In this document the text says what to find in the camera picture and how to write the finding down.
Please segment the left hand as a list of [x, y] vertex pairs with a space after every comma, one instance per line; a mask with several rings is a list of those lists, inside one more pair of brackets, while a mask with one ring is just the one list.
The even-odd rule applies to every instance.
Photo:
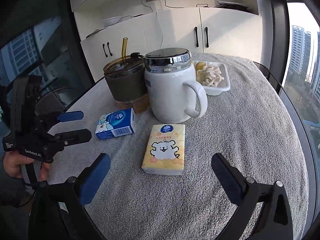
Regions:
[[[6, 152], [3, 158], [3, 167], [7, 175], [12, 178], [22, 178], [21, 165], [34, 163], [35, 160], [19, 154], [18, 151]], [[42, 163], [39, 172], [39, 181], [47, 179], [51, 164]]]

